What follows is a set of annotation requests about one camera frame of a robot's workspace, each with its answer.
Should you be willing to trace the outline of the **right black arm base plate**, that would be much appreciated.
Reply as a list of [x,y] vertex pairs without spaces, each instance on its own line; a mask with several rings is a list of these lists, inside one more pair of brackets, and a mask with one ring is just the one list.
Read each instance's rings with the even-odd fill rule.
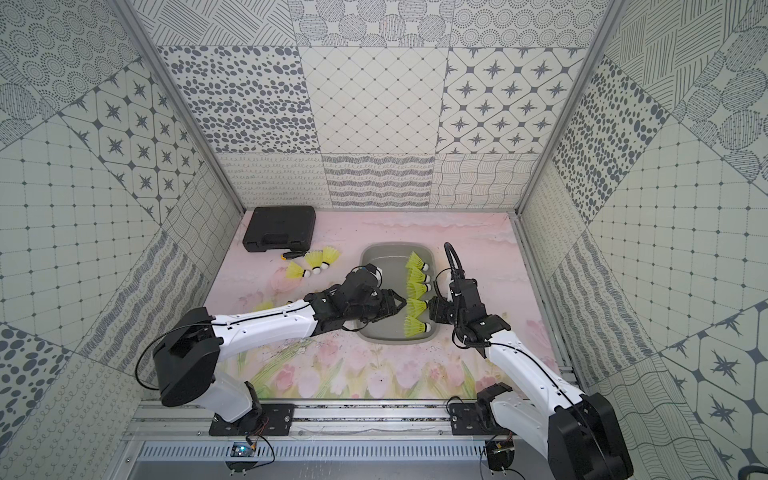
[[505,383],[493,384],[477,393],[474,402],[451,397],[445,405],[454,436],[509,436],[512,431],[499,425],[493,416],[491,401],[497,396],[512,392]]

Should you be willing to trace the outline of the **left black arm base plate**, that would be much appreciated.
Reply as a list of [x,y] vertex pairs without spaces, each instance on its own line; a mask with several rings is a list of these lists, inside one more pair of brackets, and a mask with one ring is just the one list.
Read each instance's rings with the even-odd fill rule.
[[288,436],[290,433],[295,404],[268,403],[263,404],[256,394],[253,385],[245,382],[252,400],[251,410],[243,417],[234,421],[225,421],[218,413],[212,419],[208,434],[212,437],[229,436]]

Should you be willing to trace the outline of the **grey plastic storage box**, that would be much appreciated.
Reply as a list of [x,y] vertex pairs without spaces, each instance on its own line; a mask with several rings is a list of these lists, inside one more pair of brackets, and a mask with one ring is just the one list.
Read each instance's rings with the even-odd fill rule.
[[[407,296],[407,268],[406,263],[411,253],[416,253],[428,266],[426,274],[427,282],[435,278],[434,256],[431,250],[423,244],[407,242],[377,243],[367,247],[361,255],[362,264],[373,264],[383,273],[383,289],[392,289],[403,297]],[[427,311],[422,312],[417,319],[427,324],[426,330],[413,336],[406,335],[407,309],[404,308],[398,314],[369,323],[358,335],[368,342],[383,345],[413,345],[424,343],[433,339],[440,327],[429,319]]]

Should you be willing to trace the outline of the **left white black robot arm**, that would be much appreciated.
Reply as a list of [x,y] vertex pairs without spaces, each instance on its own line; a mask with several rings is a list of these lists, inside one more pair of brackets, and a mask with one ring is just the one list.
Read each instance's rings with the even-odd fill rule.
[[365,326],[392,317],[407,299],[382,284],[381,270],[366,264],[342,283],[285,306],[216,316],[204,307],[190,310],[148,346],[161,404],[196,404],[230,424],[255,423],[262,415],[255,387],[234,379],[219,363],[257,347],[345,330],[349,322]]

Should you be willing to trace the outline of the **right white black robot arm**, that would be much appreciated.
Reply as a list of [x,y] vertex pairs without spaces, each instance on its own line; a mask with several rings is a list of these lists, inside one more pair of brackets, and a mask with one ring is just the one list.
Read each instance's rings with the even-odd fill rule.
[[515,384],[477,394],[485,417],[546,458],[556,479],[632,477],[634,466],[605,396],[584,393],[531,353],[502,317],[486,311],[475,280],[454,280],[450,292],[449,300],[429,300],[430,319],[451,325],[460,345],[477,350]]

